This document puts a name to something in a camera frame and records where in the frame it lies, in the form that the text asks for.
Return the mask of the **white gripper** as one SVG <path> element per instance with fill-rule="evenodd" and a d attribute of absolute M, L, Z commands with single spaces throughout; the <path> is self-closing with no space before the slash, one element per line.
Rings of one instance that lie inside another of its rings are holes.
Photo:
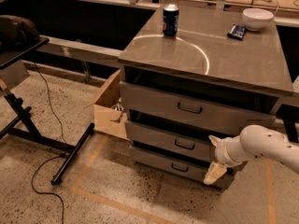
<path fill-rule="evenodd" d="M 212 185 L 227 172 L 227 167 L 235 167 L 243 163 L 246 160 L 246 155 L 238 136 L 220 139 L 210 135 L 208 138 L 215 147 L 217 162 L 210 163 L 204 183 Z"/>

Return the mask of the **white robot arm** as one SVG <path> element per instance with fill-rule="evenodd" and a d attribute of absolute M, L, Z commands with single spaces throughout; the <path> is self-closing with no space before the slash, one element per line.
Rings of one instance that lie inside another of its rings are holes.
<path fill-rule="evenodd" d="M 210 135 L 208 138 L 215 147 L 216 160 L 208 168 L 204 178 L 206 185 L 214 184 L 228 168 L 263 158 L 279 162 L 299 174 L 299 146 L 283 133 L 250 125 L 235 137 L 220 139 Z"/>

